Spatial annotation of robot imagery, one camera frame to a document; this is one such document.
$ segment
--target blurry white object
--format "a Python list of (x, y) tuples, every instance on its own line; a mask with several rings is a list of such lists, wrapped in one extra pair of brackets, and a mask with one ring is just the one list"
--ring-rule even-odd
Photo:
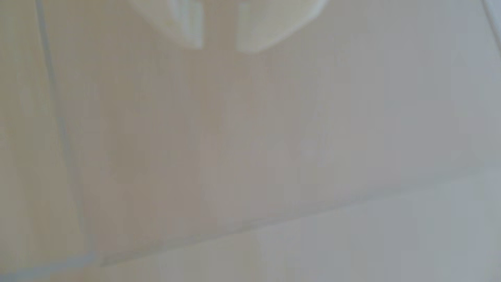
[(197, 0), (129, 0), (168, 38), (189, 49), (203, 48), (203, 5)]
[(237, 49), (257, 53), (287, 38), (312, 20), (328, 0), (257, 0), (241, 3)]

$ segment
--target grout line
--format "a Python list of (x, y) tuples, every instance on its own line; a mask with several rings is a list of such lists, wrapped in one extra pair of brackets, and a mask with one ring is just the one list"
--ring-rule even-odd
[[(36, 14), (38, 18), (38, 26), (39, 26), (39, 34), (40, 34), (40, 41), (42, 45), (42, 49), (44, 52), (44, 59), (45, 59), (45, 66), (47, 68), (47, 77), (49, 80), (49, 87), (50, 87), (50, 96), (52, 99), (52, 103), (54, 106), (54, 111), (55, 111), (55, 116), (56, 116), (56, 123), (59, 131), (59, 138), (62, 143), (63, 147), (63, 156), (64, 156), (64, 162), (67, 166), (68, 173), (70, 174), (70, 179), (72, 180), (72, 189), (71, 194), (72, 198), (75, 201), (77, 205), (77, 216), (78, 216), (78, 222), (80, 226), (80, 231), (84, 232), (84, 230), (88, 230), (87, 228), (84, 228), (86, 226), (85, 220), (81, 215), (81, 204), (78, 201), (78, 198), (76, 197), (76, 192), (75, 192), (75, 187), (78, 184), (78, 173), (75, 167), (74, 159), (72, 158), (71, 155), (71, 146), (70, 142), (68, 139), (68, 135), (66, 132), (66, 125), (65, 121), (62, 118), (62, 111), (61, 107), (59, 105), (59, 92), (58, 92), (58, 87), (56, 84), (56, 74), (54, 72), (54, 66), (52, 64), (52, 56), (49, 48), (49, 38), (47, 34), (47, 29), (46, 29), (46, 22), (45, 22), (45, 14), (44, 14), (44, 9), (43, 9), (43, 4), (42, 0), (35, 0), (36, 4)], [(90, 251), (85, 254), (85, 255), (79, 255), (79, 256), (73, 256), (69, 257), (64, 261), (59, 261), (59, 262), (53, 262), (49, 263), (43, 266), (37, 266), (37, 267), (29, 267), (29, 268), (23, 268), (21, 270), (11, 272), (11, 273), (6, 273), (6, 274), (0, 274), (0, 281), (1, 282), (16, 282), (20, 280), (28, 280), (28, 279), (35, 279), (43, 276), (49, 276), (52, 273), (59, 272), (62, 270), (65, 270), (67, 268), (77, 268), (77, 267), (85, 267), (89, 264), (91, 264), (95, 259), (96, 255), (94, 253), (94, 244), (92, 237), (88, 232), (84, 232), (84, 235), (87, 237), (87, 246), (90, 248)]]
[[(172, 250), (172, 249), (178, 249), (182, 248), (185, 246), (190, 246), (198, 243), (203, 243), (206, 241), (210, 240), (215, 240), (219, 239), (225, 236), (230, 236), (233, 234), (239, 234), (259, 228), (264, 228), (267, 226), (275, 225), (275, 224), (281, 224), (287, 221), (291, 220), (297, 220), (300, 218), (304, 217), (309, 217), (309, 216), (315, 216), (327, 212), (331, 212), (334, 210), (338, 210), (344, 207), (348, 206), (354, 206), (354, 205), (359, 205), (363, 204), (366, 202), (370, 201), (377, 201), (380, 199), (384, 199), (387, 197), (394, 197), (394, 196), (399, 196), (399, 195), (407, 195), (407, 194), (412, 194), (412, 193), (417, 193), (420, 191), (426, 191), (426, 190), (432, 190), (437, 188), (437, 186), (446, 184), (458, 179), (463, 179), (467, 177), (472, 177), (472, 176), (477, 176), (481, 175), (490, 171), (494, 170), (500, 170), (501, 169), (501, 164), (500, 163), (495, 163), (495, 164), (484, 164), (483, 166), (480, 166), (479, 168), (469, 168), (469, 169), (463, 169), (459, 171), (455, 171), (453, 173), (449, 173), (446, 175), (443, 175), (441, 177), (433, 177), (425, 181), (420, 181), (419, 183), (415, 183), (413, 185), (407, 186), (405, 189), (397, 189), (397, 187), (392, 187), (389, 189), (386, 189), (384, 192), (378, 192), (376, 194), (371, 194), (371, 195), (366, 195), (362, 197), (358, 197), (353, 199), (352, 201), (346, 202), (346, 203), (335, 203), (333, 204), (332, 202), (325, 202), (325, 203), (319, 203), (314, 206), (307, 206), (307, 207), (301, 207), (293, 212), (288, 212), (284, 213), (279, 216), (275, 216), (271, 219), (258, 219), (258, 220), (250, 220), (247, 222), (243, 222), (241, 224), (233, 225), (233, 226), (226, 226), (225, 228), (222, 228), (224, 231), (223, 232), (218, 232), (218, 233), (212, 233), (212, 234), (203, 234), (203, 235), (194, 235), (194, 236), (189, 236), (189, 237), (182, 237), (182, 238), (176, 238), (176, 239), (171, 239), (167, 241), (158, 241), (156, 243), (149, 244), (144, 247), (137, 248), (133, 251), (127, 251), (123, 253), (118, 253), (115, 255), (111, 255), (108, 257), (105, 257), (104, 260), (102, 261), (101, 266), (106, 267), (106, 266), (111, 266), (115, 264), (119, 264), (122, 262), (127, 262), (130, 260), (142, 258), (145, 256), (149, 255), (159, 255), (161, 253), (164, 253), (166, 251)], [(423, 189), (413, 189), (415, 187), (425, 187)]]
[(79, 174), (78, 174), (78, 169), (75, 165), (75, 159), (72, 154), (72, 149), (70, 145), (70, 140), (67, 134), (66, 130), (66, 123), (63, 118), (63, 111), (62, 107), (59, 103), (59, 89), (58, 85), (56, 82), (56, 73), (54, 71), (54, 66), (52, 63), (52, 55), (51, 55), (51, 49), (50, 49), (50, 44), (49, 44), (49, 36), (47, 34), (47, 26), (45, 22), (45, 13), (44, 13), (44, 8), (42, 4), (43, 0), (35, 0), (36, 6), (37, 6), (37, 17), (38, 17), (38, 26), (39, 26), (39, 32), (40, 32), (40, 39), (42, 43), (42, 48), (44, 51), (44, 58), (45, 58), (45, 65), (47, 68), (47, 76), (49, 77), (49, 86), (50, 86), (50, 95), (52, 98), (52, 103), (54, 107), (54, 112), (56, 116), (56, 122), (57, 122), (57, 127), (58, 127), (58, 132), (59, 132), (59, 138), (63, 147), (63, 158), (64, 162), (67, 166), (68, 173), (70, 174), (70, 180), (71, 180), (71, 188), (70, 192), (72, 194), (72, 198), (75, 201), (75, 204), (77, 206), (77, 216), (78, 216), (78, 222), (81, 228), (81, 232), (84, 232), (84, 235), (87, 237), (87, 244), (89, 247), (91, 247), (90, 253), (93, 254), (94, 250), (94, 240), (92, 236), (90, 235), (89, 232), (85, 232), (90, 230), (88, 227), (88, 223), (86, 222), (85, 218), (82, 216), (82, 204), (79, 201), (79, 198), (77, 197), (77, 192), (75, 191), (76, 188), (80, 185), (79, 179)]
[(93, 254), (74, 256), (65, 261), (53, 262), (40, 267), (24, 268), (22, 270), (0, 274), (1, 282), (21, 282), (25, 280), (33, 280), (40, 277), (50, 276), (55, 272), (60, 272), (68, 268), (84, 267), (94, 261)]

